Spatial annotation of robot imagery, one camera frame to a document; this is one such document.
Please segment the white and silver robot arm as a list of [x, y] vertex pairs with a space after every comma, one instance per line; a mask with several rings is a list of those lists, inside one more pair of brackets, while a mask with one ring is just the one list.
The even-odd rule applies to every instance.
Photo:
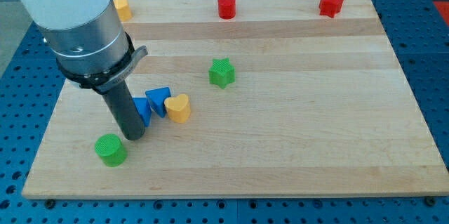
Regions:
[[146, 49], [134, 49], [113, 0], [21, 0], [55, 53], [62, 73], [106, 93], [132, 72]]

